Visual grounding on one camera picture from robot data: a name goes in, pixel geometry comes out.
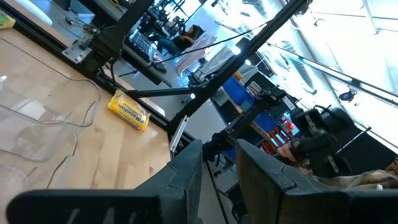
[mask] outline window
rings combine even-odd
[[[188,20],[188,16],[180,9],[177,9],[176,11],[171,12],[170,15],[169,15],[169,18],[173,19],[176,16],[178,16],[181,19],[185,19],[185,21]]]
[[[182,5],[181,9],[186,13],[187,16],[192,16],[193,13],[200,7],[199,0],[186,0]]]

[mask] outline black cable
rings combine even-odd
[[[114,72],[113,72],[113,64],[114,63],[111,63],[111,75],[112,75],[112,81],[113,81],[113,86],[115,86],[116,87],[116,80],[115,80],[115,78],[114,78]]]
[[[161,63],[164,63],[164,62],[168,62],[169,60],[173,60],[173,59],[175,59],[175,58],[177,58],[177,57],[179,57],[179,56],[183,56],[183,55],[186,55],[186,54],[189,54],[189,53],[192,53],[192,52],[196,52],[196,51],[198,51],[198,50],[203,50],[203,49],[206,49],[206,48],[208,48],[208,47],[216,46],[216,45],[221,44],[221,43],[223,43],[223,42],[227,42],[227,41],[233,40],[233,39],[235,39],[235,38],[241,37],[241,36],[243,36],[243,35],[245,35],[245,34],[247,34],[247,33],[252,32],[252,31],[255,30],[255,29],[258,29],[258,28],[260,28],[260,27],[262,27],[262,26],[264,26],[264,25],[267,25],[268,22],[270,22],[270,21],[267,21],[267,22],[265,22],[265,23],[263,23],[263,24],[261,24],[261,25],[255,27],[255,28],[253,28],[253,29],[251,29],[251,30],[248,30],[248,31],[243,32],[243,33],[241,33],[241,34],[238,34],[238,35],[236,35],[236,36],[227,38],[227,39],[225,39],[225,40],[221,40],[221,41],[216,42],[216,43],[214,43],[214,44],[210,44],[210,45],[207,45],[207,46],[204,46],[204,47],[200,47],[200,48],[195,49],[195,50],[190,50],[190,51],[187,51],[187,52],[183,52],[183,53],[181,53],[181,54],[179,54],[179,55],[170,57],[170,58],[165,59],[165,60],[163,60],[163,61],[161,61],[161,62],[152,63],[152,64],[150,64],[149,66],[144,67],[144,69],[151,68],[151,67],[153,67],[153,66],[156,66],[156,65],[161,64]],[[121,74],[119,77],[123,77],[123,76],[130,75],[130,74],[135,74],[135,73],[137,73],[137,72],[138,72],[138,70],[134,70],[134,71],[132,71],[132,72],[127,72],[127,73]]]
[[[314,108],[321,108],[324,111],[326,111],[328,114],[330,114],[330,116],[336,118],[337,120],[341,121],[344,125],[349,125],[343,118],[337,116],[334,112],[332,112],[329,108],[326,108],[324,106],[320,106],[320,105],[315,105]]]
[[[79,39],[84,39],[84,38],[87,37],[86,31],[85,31],[83,28],[81,28],[80,26],[77,26],[77,27],[79,27],[79,28],[84,32],[84,36],[80,36],[80,35],[76,34],[74,31],[72,31],[73,26],[71,26],[71,25],[68,24],[69,27],[67,27],[67,26],[65,25],[65,24],[67,24],[67,23],[65,22],[64,19],[59,19],[59,20],[57,20],[57,22],[58,22],[58,25],[59,25],[60,27],[62,27],[63,29],[65,29],[65,30],[68,31],[69,33],[73,34],[75,37],[77,37],[77,38],[79,38]]]

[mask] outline yellow wrapper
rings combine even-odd
[[[150,113],[123,91],[116,90],[112,100],[108,103],[108,108],[138,130],[145,131],[147,129]]]

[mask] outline person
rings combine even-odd
[[[195,43],[199,30],[200,28],[198,26],[192,25],[187,32],[181,32],[179,36],[172,40],[160,35],[148,37],[148,40],[157,41],[157,50],[159,52],[162,52],[163,48],[166,48],[171,54],[177,55]]]
[[[170,22],[170,21],[167,21],[167,22],[164,24],[164,27],[165,27],[166,29],[170,29],[170,28],[172,28],[179,20],[180,20],[180,17],[179,17],[179,16],[175,16],[171,22]]]

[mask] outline red object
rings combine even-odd
[[[276,153],[277,148],[272,141],[265,141],[261,146],[263,150],[270,155],[274,155]]]
[[[286,127],[286,129],[288,129],[286,131],[293,131],[294,129],[293,123],[288,119],[285,121],[284,126]]]

